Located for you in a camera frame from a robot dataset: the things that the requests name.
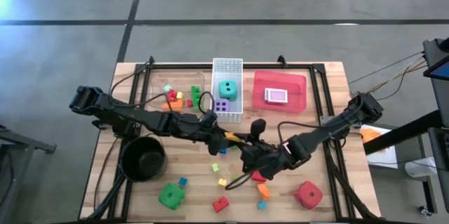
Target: blue block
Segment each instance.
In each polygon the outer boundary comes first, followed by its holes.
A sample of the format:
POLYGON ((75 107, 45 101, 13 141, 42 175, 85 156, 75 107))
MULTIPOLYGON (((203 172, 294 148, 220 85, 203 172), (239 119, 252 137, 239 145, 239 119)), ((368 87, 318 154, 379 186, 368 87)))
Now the blue block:
POLYGON ((262 200, 261 202, 259 202, 259 204, 257 204, 257 207, 259 210, 263 210, 267 207, 267 203, 262 200))
POLYGON ((181 186, 186 187, 187 186, 187 182, 189 182, 189 180, 187 178, 185 178, 185 177, 181 177, 180 178, 180 185, 181 186))

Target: gray floor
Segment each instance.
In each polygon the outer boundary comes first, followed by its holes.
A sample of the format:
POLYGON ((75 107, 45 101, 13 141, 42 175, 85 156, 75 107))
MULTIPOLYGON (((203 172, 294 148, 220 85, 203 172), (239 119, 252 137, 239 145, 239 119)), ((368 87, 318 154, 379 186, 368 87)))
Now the gray floor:
MULTIPOLYGON (((0 20, 127 19, 132 0, 0 0, 0 20)), ((140 0, 137 19, 429 19, 449 18, 449 0, 140 0)), ((448 35, 447 25, 134 27, 126 62, 210 61, 214 57, 273 61, 343 61, 348 80, 422 50, 422 41, 448 35)), ((125 27, 0 26, 0 124, 48 143, 36 153, 15 210, 15 223, 76 220, 98 131, 68 104, 78 85, 108 89, 125 27)), ((409 62, 351 85, 366 91, 409 62)), ((387 86, 376 95, 391 93, 387 86)), ((382 102, 380 122, 401 125, 436 108, 419 72, 382 102)), ((439 214, 426 219, 417 182, 373 177, 389 220, 447 223, 438 185, 439 214)))

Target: red cube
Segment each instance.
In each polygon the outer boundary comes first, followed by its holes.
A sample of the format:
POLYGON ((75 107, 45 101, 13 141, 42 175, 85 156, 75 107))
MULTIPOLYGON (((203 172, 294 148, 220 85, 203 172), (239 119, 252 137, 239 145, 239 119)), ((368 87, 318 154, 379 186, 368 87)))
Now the red cube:
POLYGON ((226 206, 229 206, 229 202, 225 197, 221 197, 216 202, 213 202, 212 205, 213 208, 215 209, 215 212, 218 213, 219 211, 226 208, 226 206))
POLYGON ((253 180, 259 181, 259 182, 265 182, 267 181, 266 178, 262 177, 262 175, 260 175, 259 171, 254 171, 253 174, 251 175, 251 178, 253 180))
POLYGON ((323 199, 320 189, 309 181, 304 182, 293 196, 307 209, 314 209, 323 199))

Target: metal stand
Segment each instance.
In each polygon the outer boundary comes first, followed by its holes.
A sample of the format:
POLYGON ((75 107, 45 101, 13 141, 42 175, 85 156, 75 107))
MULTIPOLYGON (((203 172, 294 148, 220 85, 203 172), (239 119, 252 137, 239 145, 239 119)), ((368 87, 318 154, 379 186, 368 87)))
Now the metal stand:
POLYGON ((3 144, 3 147, 6 147, 9 154, 11 154, 10 162, 14 170, 14 176, 10 178, 12 180, 11 188, 7 190, 9 180, 2 179, 0 183, 0 188, 5 188, 3 193, 7 193, 4 204, 0 208, 0 223, 10 223, 9 219, 34 150, 43 150, 46 154, 53 154, 56 145, 49 145, 39 140, 22 136, 4 127, 0 128, 0 139, 11 143, 3 144))

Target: white mesh container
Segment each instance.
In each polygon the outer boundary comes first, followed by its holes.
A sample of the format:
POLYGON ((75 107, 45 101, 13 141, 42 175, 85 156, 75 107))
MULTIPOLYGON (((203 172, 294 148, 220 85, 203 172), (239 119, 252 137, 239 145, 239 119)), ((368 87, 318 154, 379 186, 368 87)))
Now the white mesh container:
POLYGON ((237 84, 237 100, 229 103, 229 112, 217 112, 219 122, 241 123, 243 115, 243 59, 214 58, 212 95, 220 98, 220 82, 233 80, 237 84))

